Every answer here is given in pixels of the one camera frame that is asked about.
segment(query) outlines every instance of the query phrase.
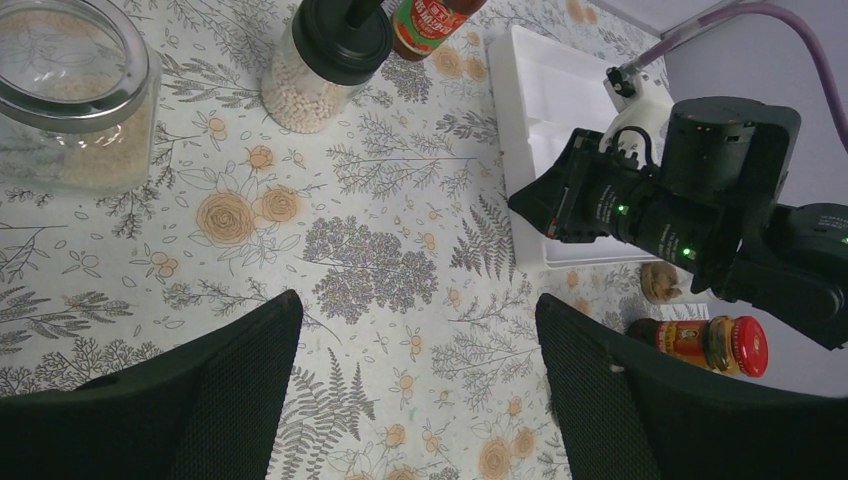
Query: metal jar rim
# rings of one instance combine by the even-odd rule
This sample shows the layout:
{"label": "metal jar rim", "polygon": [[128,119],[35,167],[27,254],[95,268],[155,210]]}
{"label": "metal jar rim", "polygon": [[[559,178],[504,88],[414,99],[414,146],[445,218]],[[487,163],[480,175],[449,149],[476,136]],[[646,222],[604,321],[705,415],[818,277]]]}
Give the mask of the metal jar rim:
{"label": "metal jar rim", "polygon": [[[109,26],[107,35],[123,47],[124,74],[109,91],[84,101],[54,100],[28,92],[0,74],[0,114],[17,122],[61,133],[90,133],[114,127],[134,114],[144,101],[150,76],[147,46],[138,29],[108,0],[56,1],[82,19],[94,18]],[[4,7],[0,18],[26,10],[49,8],[49,4],[20,2]]]}

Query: red jar lid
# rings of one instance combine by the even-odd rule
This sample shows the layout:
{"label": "red jar lid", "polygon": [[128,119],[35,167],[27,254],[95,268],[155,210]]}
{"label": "red jar lid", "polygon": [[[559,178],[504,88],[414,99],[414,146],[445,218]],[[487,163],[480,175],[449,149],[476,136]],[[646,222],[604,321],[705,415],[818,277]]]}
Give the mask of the red jar lid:
{"label": "red jar lid", "polygon": [[754,317],[739,317],[731,335],[739,369],[749,377],[762,377],[768,368],[768,341],[760,322]]}

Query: floral tablecloth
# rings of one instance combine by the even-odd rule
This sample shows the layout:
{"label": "floral tablecloth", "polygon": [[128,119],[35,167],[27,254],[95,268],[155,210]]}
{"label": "floral tablecloth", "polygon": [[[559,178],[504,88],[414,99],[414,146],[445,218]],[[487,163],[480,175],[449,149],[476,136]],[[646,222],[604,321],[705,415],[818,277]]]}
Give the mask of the floral tablecloth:
{"label": "floral tablecloth", "polygon": [[[0,395],[74,388],[291,287],[306,328],[269,478],[569,478],[538,295],[617,329],[704,314],[648,305],[636,265],[513,263],[485,45],[522,25],[620,63],[656,41],[637,28],[577,0],[491,0],[302,136],[257,81],[294,3],[118,3],[164,65],[151,176],[99,199],[0,185]],[[316,406],[344,421],[301,413]]]}

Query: red label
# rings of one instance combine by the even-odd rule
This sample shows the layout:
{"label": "red label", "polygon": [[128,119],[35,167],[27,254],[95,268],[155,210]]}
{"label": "red label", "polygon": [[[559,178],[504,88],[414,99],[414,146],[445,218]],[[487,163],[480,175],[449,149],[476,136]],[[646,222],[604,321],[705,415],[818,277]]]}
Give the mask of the red label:
{"label": "red label", "polygon": [[704,354],[707,322],[663,322],[657,330],[657,348],[693,365],[710,368]]}
{"label": "red label", "polygon": [[393,17],[395,33],[410,50],[428,55],[462,26],[468,15],[456,13],[441,0],[406,0]]}

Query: black lid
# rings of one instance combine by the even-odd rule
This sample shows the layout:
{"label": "black lid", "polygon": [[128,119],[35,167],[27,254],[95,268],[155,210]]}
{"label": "black lid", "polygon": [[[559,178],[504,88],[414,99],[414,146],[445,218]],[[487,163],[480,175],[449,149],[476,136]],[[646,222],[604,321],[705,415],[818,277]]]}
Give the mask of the black lid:
{"label": "black lid", "polygon": [[345,20],[351,0],[303,0],[292,20],[292,37],[304,62],[338,85],[367,82],[392,50],[386,12],[375,8],[359,28]]}

